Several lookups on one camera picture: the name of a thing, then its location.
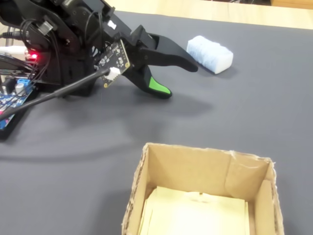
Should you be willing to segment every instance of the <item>white sponge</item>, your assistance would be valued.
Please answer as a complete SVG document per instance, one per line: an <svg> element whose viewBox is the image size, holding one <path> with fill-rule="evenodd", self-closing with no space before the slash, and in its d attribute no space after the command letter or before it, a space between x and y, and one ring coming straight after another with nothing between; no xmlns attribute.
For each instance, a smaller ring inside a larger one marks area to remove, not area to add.
<svg viewBox="0 0 313 235"><path fill-rule="evenodd" d="M187 52L200 64L215 74L228 69L233 63L234 54L219 43L203 36L188 41Z"/></svg>

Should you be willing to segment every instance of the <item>black cable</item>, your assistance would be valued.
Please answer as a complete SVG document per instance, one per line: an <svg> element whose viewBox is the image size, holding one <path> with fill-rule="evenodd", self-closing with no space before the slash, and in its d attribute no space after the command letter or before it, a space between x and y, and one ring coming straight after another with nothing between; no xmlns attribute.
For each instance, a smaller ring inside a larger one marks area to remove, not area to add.
<svg viewBox="0 0 313 235"><path fill-rule="evenodd" d="M57 38L55 36L55 33L52 31L50 33L51 36L51 41L55 50L55 55L57 57L57 63L58 63L58 73L59 73L59 78L61 81L61 86L64 86L64 78L62 76L62 64L61 64L61 60L60 60L60 50L59 50L59 45L58 45L58 41Z"/></svg>
<svg viewBox="0 0 313 235"><path fill-rule="evenodd" d="M88 25L89 25L89 22L90 22L90 19L92 18L92 16L96 13L96 11L93 11L89 16L88 16L88 19L87 19L87 22L86 22L86 25L85 25L85 32L84 32L84 42L85 42L85 45L87 45L87 29L88 29Z"/></svg>
<svg viewBox="0 0 313 235"><path fill-rule="evenodd" d="M0 34L0 38L22 40L22 31L4 32ZM29 38L29 32L26 32L26 39Z"/></svg>
<svg viewBox="0 0 313 235"><path fill-rule="evenodd" d="M20 112L24 109L28 109L32 106L35 106L37 104L40 104L40 103L43 103L45 101L48 101L48 100L51 100L51 99L54 99L54 98L58 98L58 97L63 97L65 95L67 95L68 93L80 88L81 86L91 82L92 80L95 80L97 79L98 77L101 77L103 75L107 75L110 73L110 69L100 69L98 70L97 72L77 81L77 82L74 82L68 86L65 86L63 88L60 88L58 90L56 90L55 92L51 93L51 94L48 94L48 95L45 95L43 97L40 97L40 98L37 98L33 101L30 101L30 102L27 102L21 106L18 106L16 108L13 108L11 110L8 110L6 112L4 112L2 115L0 115L0 120L4 120L4 119L7 119L9 118L10 116L12 116L13 114L16 114L17 112Z"/></svg>
<svg viewBox="0 0 313 235"><path fill-rule="evenodd" d="M104 47L105 47L105 41L103 38L103 22L102 22L102 11L98 12L98 18L99 18L99 30L100 30L100 39L101 39L101 52L104 51Z"/></svg>
<svg viewBox="0 0 313 235"><path fill-rule="evenodd" d="M33 23L39 23L38 20L35 19L28 19L28 20L24 20L21 23L21 31L22 31L22 41L24 42L25 46L27 47L27 49L29 51L39 51L39 52L44 52L46 50L42 50L40 48L35 48L33 47L28 41L27 39L29 38L29 35L27 35L28 29L30 28L34 33L38 34L40 37L44 38L46 41L48 41L49 44L51 44L51 41L44 36L43 34L41 34L32 24Z"/></svg>

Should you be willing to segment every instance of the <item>electronic component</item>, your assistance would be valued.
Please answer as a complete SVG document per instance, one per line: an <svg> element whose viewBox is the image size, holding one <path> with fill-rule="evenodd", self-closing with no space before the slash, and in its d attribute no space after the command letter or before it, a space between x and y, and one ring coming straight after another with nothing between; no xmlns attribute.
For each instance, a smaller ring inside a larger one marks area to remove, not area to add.
<svg viewBox="0 0 313 235"><path fill-rule="evenodd" d="M20 84L22 84L24 91L26 91L26 89L28 90L23 96L17 96L19 89L16 90L16 94L0 94L0 115L19 107L36 97L37 92L36 90L33 90L32 86L30 86L29 79L18 79L16 87ZM6 139L10 135L22 116L23 112L12 115L4 120L0 120L0 140Z"/></svg>
<svg viewBox="0 0 313 235"><path fill-rule="evenodd" d="M24 85L24 83L17 83L15 85L15 92L19 96L25 95L26 92L25 92L25 85Z"/></svg>
<svg viewBox="0 0 313 235"><path fill-rule="evenodd" d="M31 92L32 90L32 87L30 86L30 80L29 79L19 79L17 81L17 83L23 83L24 84L24 89L25 89L25 92L28 94L29 92Z"/></svg>
<svg viewBox="0 0 313 235"><path fill-rule="evenodd" d="M16 83L15 77L7 76L1 85L2 93L5 95L11 94L15 89Z"/></svg>
<svg viewBox="0 0 313 235"><path fill-rule="evenodd" d="M116 69L119 70L119 74L123 74L130 67L130 62L122 40L119 40L113 43L111 46L108 46L106 48L106 52L103 54L103 56L101 56L101 58L102 59L99 62L99 67L106 66L107 68L114 68L114 74L118 74ZM118 75L111 77L102 76L104 88L109 87L109 85L111 85L111 83L115 81L117 77Z"/></svg>

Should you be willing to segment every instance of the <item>gray table surface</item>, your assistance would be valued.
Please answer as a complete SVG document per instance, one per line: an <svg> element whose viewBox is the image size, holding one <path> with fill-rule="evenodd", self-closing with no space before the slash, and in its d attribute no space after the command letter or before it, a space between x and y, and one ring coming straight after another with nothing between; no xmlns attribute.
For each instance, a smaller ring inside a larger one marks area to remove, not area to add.
<svg viewBox="0 0 313 235"><path fill-rule="evenodd" d="M287 235L312 233L313 31L118 13L182 47L197 35L234 52L213 75L152 67L172 89L127 79L31 110L0 143L1 235L117 235L146 142L254 153L276 162Z"/></svg>

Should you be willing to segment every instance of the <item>cardboard box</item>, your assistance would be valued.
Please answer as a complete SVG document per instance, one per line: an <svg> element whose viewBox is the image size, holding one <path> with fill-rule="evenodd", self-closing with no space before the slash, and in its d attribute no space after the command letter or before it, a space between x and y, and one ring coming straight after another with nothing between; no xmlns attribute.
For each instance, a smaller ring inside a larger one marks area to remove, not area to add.
<svg viewBox="0 0 313 235"><path fill-rule="evenodd" d="M145 199L156 186L249 202L251 235L283 235L276 172L269 158L217 149L148 143L134 175L122 235L137 235Z"/></svg>

